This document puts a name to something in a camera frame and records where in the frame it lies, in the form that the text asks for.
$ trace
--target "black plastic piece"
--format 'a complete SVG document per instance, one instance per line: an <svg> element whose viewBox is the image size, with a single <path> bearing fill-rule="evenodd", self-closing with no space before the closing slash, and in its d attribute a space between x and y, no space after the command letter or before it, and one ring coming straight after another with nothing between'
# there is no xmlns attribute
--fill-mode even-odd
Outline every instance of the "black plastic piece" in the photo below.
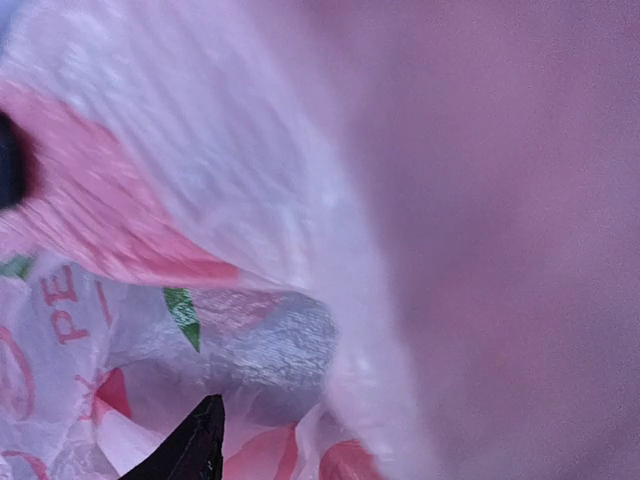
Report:
<svg viewBox="0 0 640 480"><path fill-rule="evenodd" d="M158 449L120 480L221 480L224 405L205 398Z"/></svg>
<svg viewBox="0 0 640 480"><path fill-rule="evenodd" d="M27 160L17 130L0 112L0 210L15 207L27 195Z"/></svg>

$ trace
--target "crinkled plastic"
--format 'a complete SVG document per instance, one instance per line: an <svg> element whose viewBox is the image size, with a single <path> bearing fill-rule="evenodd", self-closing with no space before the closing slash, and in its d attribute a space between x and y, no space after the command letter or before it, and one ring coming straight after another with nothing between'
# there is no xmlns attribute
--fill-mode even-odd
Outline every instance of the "crinkled plastic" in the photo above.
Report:
<svg viewBox="0 0 640 480"><path fill-rule="evenodd" d="M318 302L126 285L46 254L13 263L0 279L2 478L115 480L212 391L225 478L363 471L367 454L323 405L336 330Z"/></svg>
<svg viewBox="0 0 640 480"><path fill-rule="evenodd" d="M391 479L638 478L638 16L33 0L0 104L43 184L3 215L4 254L327 304L339 342L293 478L332 471L336 424ZM30 455L0 469L51 468Z"/></svg>

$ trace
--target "plastic wrapping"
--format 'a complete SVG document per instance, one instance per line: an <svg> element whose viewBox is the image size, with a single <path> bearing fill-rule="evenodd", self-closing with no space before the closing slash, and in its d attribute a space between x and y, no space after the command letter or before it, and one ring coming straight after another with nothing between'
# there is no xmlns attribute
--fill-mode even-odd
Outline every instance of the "plastic wrapping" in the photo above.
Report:
<svg viewBox="0 0 640 480"><path fill-rule="evenodd" d="M5 478L115 480L209 392L227 410L224 478L317 477L353 440L322 406L336 331L317 302L130 286L58 264L45 255L24 279L0 279Z"/></svg>

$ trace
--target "plastic bag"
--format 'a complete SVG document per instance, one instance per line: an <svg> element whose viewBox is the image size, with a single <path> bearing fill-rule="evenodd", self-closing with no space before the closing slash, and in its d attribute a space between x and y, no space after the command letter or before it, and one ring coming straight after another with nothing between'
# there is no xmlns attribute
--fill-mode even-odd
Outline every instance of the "plastic bag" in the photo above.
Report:
<svg viewBox="0 0 640 480"><path fill-rule="evenodd" d="M34 2L0 103L58 121L21 120L72 180L3 216L3 247L160 287L232 265L208 286L307 291L340 330L325 406L389 478L636 478L637 16ZM300 458L321 457L306 438Z"/></svg>
<svg viewBox="0 0 640 480"><path fill-rule="evenodd" d="M330 447L353 440L320 402L336 332L317 302L138 287L58 264L45 255L0 279L6 478L117 479L210 392L227 410L224 478L318 475ZM324 466L296 438L328 451Z"/></svg>

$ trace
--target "green leaf print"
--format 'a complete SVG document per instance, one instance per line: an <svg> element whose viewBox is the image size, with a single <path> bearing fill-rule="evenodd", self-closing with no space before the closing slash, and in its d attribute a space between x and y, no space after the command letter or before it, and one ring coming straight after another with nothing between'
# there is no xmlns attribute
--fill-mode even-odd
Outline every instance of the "green leaf print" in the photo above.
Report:
<svg viewBox="0 0 640 480"><path fill-rule="evenodd" d="M176 325L182 330L193 348L200 352L200 321L186 288L165 288L164 300Z"/></svg>
<svg viewBox="0 0 640 480"><path fill-rule="evenodd" d="M0 264L0 277L16 277L27 280L33 258L24 255L16 255L9 262Z"/></svg>

